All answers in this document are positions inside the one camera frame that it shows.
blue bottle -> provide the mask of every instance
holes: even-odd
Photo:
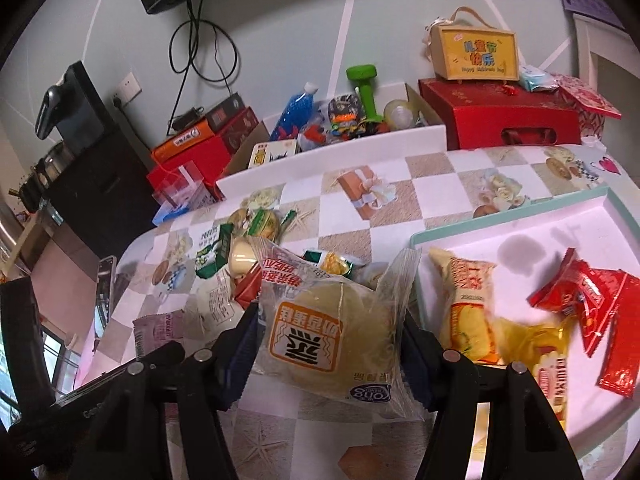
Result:
[[[314,109],[314,95],[318,87],[311,83],[305,85],[305,90],[294,95],[282,112],[278,124],[271,133],[270,140],[293,139],[296,134],[309,122],[316,111]]]

wall socket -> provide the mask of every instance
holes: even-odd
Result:
[[[113,96],[119,97],[122,101],[122,106],[125,106],[130,103],[132,99],[140,92],[142,92],[142,88],[140,88],[136,77],[132,72],[129,72],[127,76],[120,82]]]

silver bolt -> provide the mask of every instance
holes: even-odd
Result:
[[[203,363],[204,361],[208,361],[213,357],[213,352],[208,348],[203,348],[202,350],[198,350],[193,358],[196,359],[197,362]]]
[[[450,363],[457,363],[460,361],[460,353],[455,350],[445,350],[442,354],[445,361],[449,361]]]
[[[129,366],[127,366],[127,372],[129,373],[129,375],[138,375],[144,369],[145,365],[140,362],[131,363]]]
[[[521,363],[520,361],[514,361],[513,363],[511,363],[511,368],[513,368],[513,371],[517,374],[523,374],[527,371],[527,365]]]

white bottle cap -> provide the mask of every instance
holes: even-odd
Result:
[[[314,85],[313,83],[307,83],[305,85],[305,93],[306,94],[315,95],[317,91],[318,91],[318,87],[316,85]]]

orange square label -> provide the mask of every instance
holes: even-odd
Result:
[[[338,362],[342,323],[317,310],[284,301],[271,329],[269,352],[288,363],[333,372]]]

